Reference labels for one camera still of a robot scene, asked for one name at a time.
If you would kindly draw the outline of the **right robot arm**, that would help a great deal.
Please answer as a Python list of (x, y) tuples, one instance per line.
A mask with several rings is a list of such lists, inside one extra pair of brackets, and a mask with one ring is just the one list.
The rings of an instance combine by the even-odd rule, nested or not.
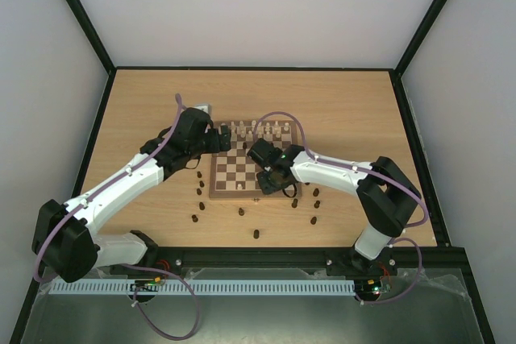
[(296, 184), (318, 184), (357, 197), (368, 224), (354, 242), (344, 264), (367, 273), (380, 262), (380, 253), (409, 225), (420, 192), (389, 158), (351, 162), (313, 153), (301, 145), (284, 150), (258, 139), (247, 156), (260, 171), (256, 179), (265, 195)]

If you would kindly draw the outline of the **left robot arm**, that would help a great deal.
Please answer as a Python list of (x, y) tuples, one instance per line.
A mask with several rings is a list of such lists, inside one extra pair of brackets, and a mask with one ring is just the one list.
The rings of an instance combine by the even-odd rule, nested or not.
[(148, 140), (139, 153), (93, 189), (60, 204), (50, 200), (40, 208), (32, 250), (35, 264), (45, 264), (72, 283), (97, 267), (149, 265), (154, 242), (139, 231), (100, 235), (118, 211), (145, 191), (166, 181), (204, 154), (231, 148), (231, 130), (215, 126), (204, 110), (180, 110), (171, 127)]

